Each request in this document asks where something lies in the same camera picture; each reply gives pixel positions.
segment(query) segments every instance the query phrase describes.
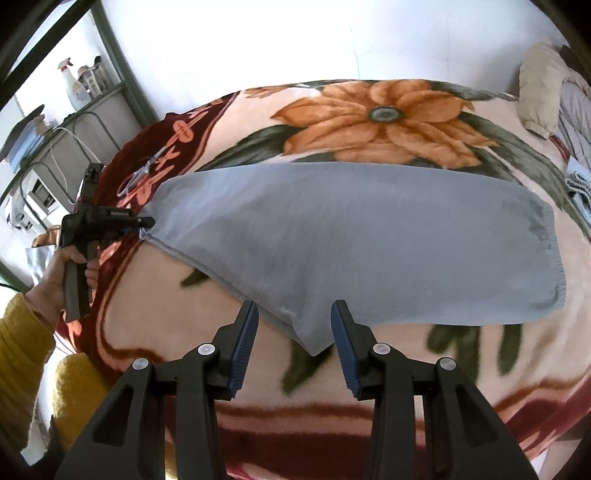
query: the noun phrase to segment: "yellow sweater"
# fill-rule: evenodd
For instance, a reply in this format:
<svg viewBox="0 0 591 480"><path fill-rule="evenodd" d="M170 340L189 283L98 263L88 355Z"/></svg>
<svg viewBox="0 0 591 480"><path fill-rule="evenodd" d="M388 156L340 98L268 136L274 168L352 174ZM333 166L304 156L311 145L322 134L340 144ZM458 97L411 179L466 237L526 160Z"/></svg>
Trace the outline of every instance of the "yellow sweater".
<svg viewBox="0 0 591 480"><path fill-rule="evenodd" d="M28 443L43 366L55 348L53 332L29 310L22 294L0 320L0 428L17 450ZM69 449L108 388L83 354L69 355L57 367L53 418L62 446ZM167 442L167 475L176 477L174 447Z"/></svg>

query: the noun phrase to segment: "spray bottle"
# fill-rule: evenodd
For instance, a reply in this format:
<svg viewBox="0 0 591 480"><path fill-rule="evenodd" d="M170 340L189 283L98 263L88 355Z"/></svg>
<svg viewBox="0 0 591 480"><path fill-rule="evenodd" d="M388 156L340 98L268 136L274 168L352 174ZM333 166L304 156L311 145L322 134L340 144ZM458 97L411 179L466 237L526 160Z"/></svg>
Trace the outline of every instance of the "spray bottle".
<svg viewBox="0 0 591 480"><path fill-rule="evenodd" d="M61 74L64 77L64 82L66 82L66 93L68 94L68 98L70 99L70 103L74 110L78 111L88 103L90 103L91 98L84 86L74 78L70 69L72 64L70 59L67 58L63 62L57 66L59 70L61 70Z"/></svg>

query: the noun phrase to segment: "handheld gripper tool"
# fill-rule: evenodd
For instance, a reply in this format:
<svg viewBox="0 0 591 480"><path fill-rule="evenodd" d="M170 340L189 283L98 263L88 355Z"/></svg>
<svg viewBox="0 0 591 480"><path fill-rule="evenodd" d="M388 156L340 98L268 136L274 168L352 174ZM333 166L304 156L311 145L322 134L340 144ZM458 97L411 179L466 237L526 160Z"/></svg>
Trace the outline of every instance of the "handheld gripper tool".
<svg viewBox="0 0 591 480"><path fill-rule="evenodd" d="M257 306L246 301L233 324L181 359L158 365L136 359L81 432L56 480L164 480L166 395L176 395L179 480L227 479L213 402L231 400L242 388L257 328Z"/></svg>
<svg viewBox="0 0 591 480"><path fill-rule="evenodd" d="M408 359L356 323L344 300L330 321L348 389L375 400L365 480L415 478L414 396L423 398L428 478L535 480L513 435L451 358Z"/></svg>

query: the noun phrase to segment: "blanket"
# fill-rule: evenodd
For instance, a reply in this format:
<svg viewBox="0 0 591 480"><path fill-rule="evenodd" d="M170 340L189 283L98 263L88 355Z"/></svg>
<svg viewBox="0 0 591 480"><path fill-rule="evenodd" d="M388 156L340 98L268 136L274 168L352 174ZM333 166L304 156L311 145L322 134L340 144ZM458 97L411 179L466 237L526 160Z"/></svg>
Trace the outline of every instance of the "blanket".
<svg viewBox="0 0 591 480"><path fill-rule="evenodd" d="M174 176L289 161L449 168L525 186L554 212L567 283L563 310L524 325L383 325L374 333L409 358L454 357L534 458L591 409L591 232L566 195L560 154L524 129L514 100L426 80L235 92L140 133L105 169L96 199L139 212ZM119 199L142 159L164 145L149 178ZM113 384L136 357L172 360L210 340L239 306L200 271L130 235L102 252L92 312L69 324L68 334ZM417 475L424 478L419 402L416 410ZM353 399L332 348L312 357L261 322L244 387L216 412L235 478L362 477L372 403Z"/></svg>

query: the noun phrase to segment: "gray cloth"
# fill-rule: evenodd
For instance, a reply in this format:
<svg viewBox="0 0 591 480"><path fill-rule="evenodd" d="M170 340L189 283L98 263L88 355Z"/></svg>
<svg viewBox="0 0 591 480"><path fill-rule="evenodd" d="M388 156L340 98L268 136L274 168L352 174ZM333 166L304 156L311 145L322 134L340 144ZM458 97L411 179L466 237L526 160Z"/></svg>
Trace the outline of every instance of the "gray cloth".
<svg viewBox="0 0 591 480"><path fill-rule="evenodd" d="M591 100L573 83L564 82L560 90L556 135L570 154L591 170Z"/></svg>
<svg viewBox="0 0 591 480"><path fill-rule="evenodd" d="M141 213L156 219L142 238L257 302L311 355L333 343L337 299L370 326L522 323L564 304L552 208L507 181L259 164L171 179Z"/></svg>

